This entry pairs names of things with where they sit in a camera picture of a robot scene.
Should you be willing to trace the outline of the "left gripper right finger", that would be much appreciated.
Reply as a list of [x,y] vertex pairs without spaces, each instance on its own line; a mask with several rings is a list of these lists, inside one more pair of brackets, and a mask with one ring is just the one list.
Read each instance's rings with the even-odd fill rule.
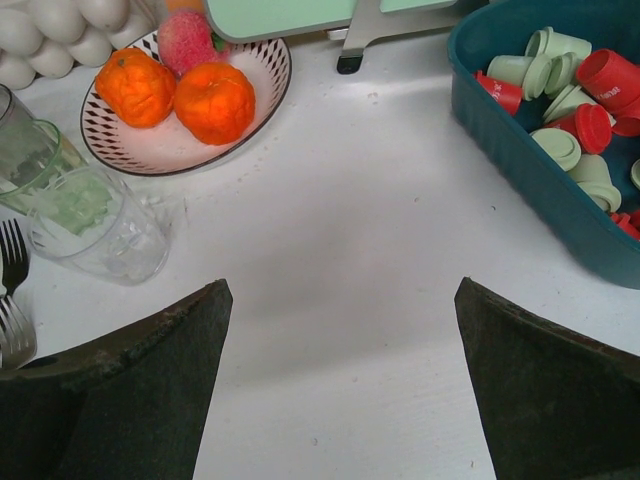
[[497,478],[638,478],[638,356],[470,278],[454,303]]

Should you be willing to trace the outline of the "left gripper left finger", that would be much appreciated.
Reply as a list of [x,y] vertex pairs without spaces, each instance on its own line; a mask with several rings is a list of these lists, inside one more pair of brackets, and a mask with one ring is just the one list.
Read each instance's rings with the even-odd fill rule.
[[5,479],[193,476],[233,297],[219,279],[1,375]]

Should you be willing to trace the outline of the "teal storage basket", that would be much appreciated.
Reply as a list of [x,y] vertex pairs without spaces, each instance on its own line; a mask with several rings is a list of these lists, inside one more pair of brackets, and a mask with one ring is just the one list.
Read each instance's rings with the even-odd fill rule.
[[541,99],[509,115],[474,79],[497,55],[524,51],[534,31],[551,26],[639,62],[636,1],[496,1],[451,32],[452,110],[511,186],[587,270],[627,288],[639,286],[639,243],[530,138],[541,127]]

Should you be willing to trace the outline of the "green capsule top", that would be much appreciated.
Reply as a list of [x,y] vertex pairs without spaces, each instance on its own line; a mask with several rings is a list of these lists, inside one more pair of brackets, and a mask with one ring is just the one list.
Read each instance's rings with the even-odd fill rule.
[[584,39],[566,35],[547,26],[536,30],[525,47],[525,56],[536,57],[541,54],[555,58],[565,53],[575,53],[584,60],[592,53],[592,44]]

